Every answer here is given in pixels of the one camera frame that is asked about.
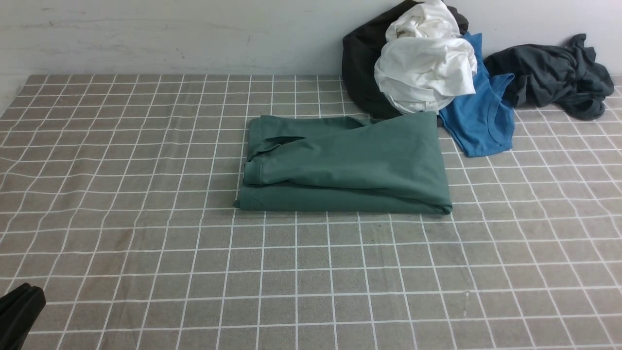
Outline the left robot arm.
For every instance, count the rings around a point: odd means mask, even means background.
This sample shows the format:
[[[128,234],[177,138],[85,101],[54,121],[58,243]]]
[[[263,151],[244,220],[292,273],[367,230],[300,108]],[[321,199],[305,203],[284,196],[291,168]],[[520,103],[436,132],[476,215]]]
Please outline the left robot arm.
[[[20,350],[45,307],[44,290],[23,283],[0,298],[0,348]]]

